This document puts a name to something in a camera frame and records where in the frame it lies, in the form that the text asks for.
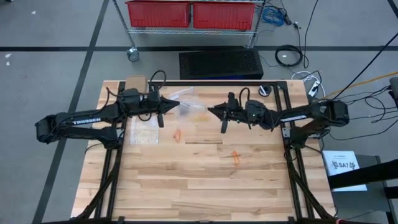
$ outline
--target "red bin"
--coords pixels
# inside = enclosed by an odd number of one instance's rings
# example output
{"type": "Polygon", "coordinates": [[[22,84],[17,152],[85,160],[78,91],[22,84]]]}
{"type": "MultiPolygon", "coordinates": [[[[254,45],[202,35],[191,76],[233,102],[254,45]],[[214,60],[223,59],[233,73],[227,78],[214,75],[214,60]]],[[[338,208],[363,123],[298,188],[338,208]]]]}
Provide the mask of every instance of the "red bin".
{"type": "Polygon", "coordinates": [[[193,3],[193,27],[250,30],[254,6],[243,2],[193,3]]]}
{"type": "Polygon", "coordinates": [[[165,1],[129,1],[132,27],[188,27],[189,3],[165,1]]]}

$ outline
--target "wooden table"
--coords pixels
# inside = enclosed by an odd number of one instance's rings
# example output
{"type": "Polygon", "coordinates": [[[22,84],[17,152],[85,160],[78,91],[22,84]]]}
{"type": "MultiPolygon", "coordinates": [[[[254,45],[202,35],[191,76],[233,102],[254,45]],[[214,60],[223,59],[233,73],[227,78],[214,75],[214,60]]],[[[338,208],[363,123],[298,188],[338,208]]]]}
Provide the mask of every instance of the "wooden table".
{"type": "MultiPolygon", "coordinates": [[[[289,80],[287,84],[292,107],[306,105],[303,83],[289,80]]],[[[119,81],[103,83],[98,108],[106,100],[106,87],[117,92],[118,86],[119,81]]],[[[168,98],[188,87],[164,86],[160,93],[168,98]]],[[[195,86],[196,96],[190,97],[214,106],[227,101],[229,91],[238,96],[242,88],[195,86]]],[[[257,93],[256,86],[249,88],[251,99],[276,110],[273,92],[264,98],[257,93]]],[[[165,127],[159,129],[158,144],[131,145],[132,121],[127,122],[113,219],[125,216],[126,220],[284,221],[295,217],[279,128],[273,132],[259,126],[249,130],[246,124],[230,122],[227,133],[221,134],[221,122],[208,111],[179,114],[176,107],[164,116],[165,127]],[[180,142],[174,138],[176,129],[181,130],[180,142]],[[239,155],[239,164],[234,160],[234,151],[239,155]]],[[[309,140],[307,145],[319,149],[315,140],[309,140]]],[[[105,153],[102,145],[86,153],[72,217],[83,211],[98,190],[105,153]]],[[[302,149],[302,155],[310,190],[333,215],[335,208],[321,155],[309,149],[302,149]]],[[[306,217],[301,190],[299,194],[306,217]]],[[[107,204],[108,194],[104,196],[103,216],[107,204]]]]}

